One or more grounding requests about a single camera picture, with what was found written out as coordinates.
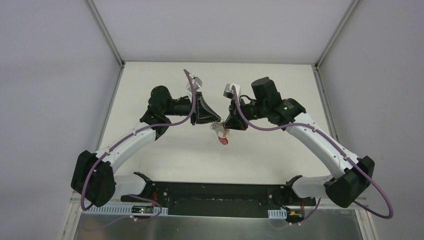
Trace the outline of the red handled keyring holder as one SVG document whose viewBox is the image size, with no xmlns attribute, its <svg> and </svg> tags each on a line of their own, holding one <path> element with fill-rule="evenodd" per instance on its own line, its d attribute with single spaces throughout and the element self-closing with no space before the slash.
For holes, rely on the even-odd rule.
<svg viewBox="0 0 424 240">
<path fill-rule="evenodd" d="M 227 136 L 230 133 L 230 130 L 225 128 L 223 122 L 213 122 L 210 128 L 216 133 L 218 141 L 226 146 L 229 143 Z"/>
</svg>

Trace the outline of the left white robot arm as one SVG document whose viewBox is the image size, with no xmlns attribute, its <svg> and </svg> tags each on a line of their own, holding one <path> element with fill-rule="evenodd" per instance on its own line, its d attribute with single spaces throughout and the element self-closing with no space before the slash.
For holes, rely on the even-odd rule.
<svg viewBox="0 0 424 240">
<path fill-rule="evenodd" d="M 194 98 L 173 99 L 168 88 L 152 89 L 145 114 L 120 140 L 94 153 L 79 154 L 71 179 L 71 188 L 94 206 L 101 207 L 111 199 L 134 195 L 140 202 L 152 198 L 153 189 L 140 173 L 117 175 L 117 170 L 143 147 L 163 136 L 170 127 L 169 116 L 187 116 L 192 125 L 218 123 L 221 117 L 205 102 L 200 91 Z"/>
</svg>

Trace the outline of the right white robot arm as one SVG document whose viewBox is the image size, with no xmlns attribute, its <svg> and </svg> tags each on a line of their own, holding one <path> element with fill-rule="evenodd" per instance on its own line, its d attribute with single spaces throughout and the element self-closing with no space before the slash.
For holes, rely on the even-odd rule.
<svg viewBox="0 0 424 240">
<path fill-rule="evenodd" d="M 228 83 L 224 97 L 231 100 L 229 115 L 224 127 L 245 131 L 246 121 L 267 119 L 271 124 L 282 126 L 283 131 L 304 144 L 328 169 L 329 175 L 306 177 L 297 175 L 287 182 L 284 200 L 296 205 L 303 198 L 328 198 L 339 207 L 349 207 L 371 184 L 375 163 L 365 156 L 347 150 L 325 133 L 293 98 L 283 99 L 275 83 L 269 77 L 251 84 L 254 99 L 244 103 L 239 95 L 239 85 Z"/>
</svg>

